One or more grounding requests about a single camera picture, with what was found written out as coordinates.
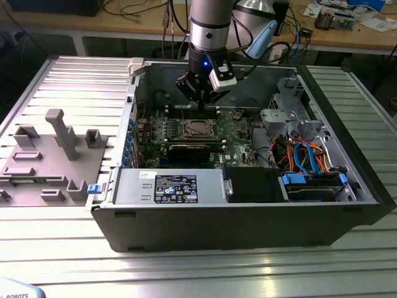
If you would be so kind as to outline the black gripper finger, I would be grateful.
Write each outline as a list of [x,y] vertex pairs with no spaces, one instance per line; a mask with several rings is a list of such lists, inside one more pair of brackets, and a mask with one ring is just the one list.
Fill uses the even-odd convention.
[[177,77],[176,86],[189,101],[193,101],[198,105],[198,110],[204,110],[204,87],[203,79],[200,75],[187,70],[182,76]]
[[207,104],[213,104],[219,101],[222,97],[227,95],[230,91],[222,91],[220,93],[215,92],[214,90],[204,90],[202,92],[202,109],[205,108]]

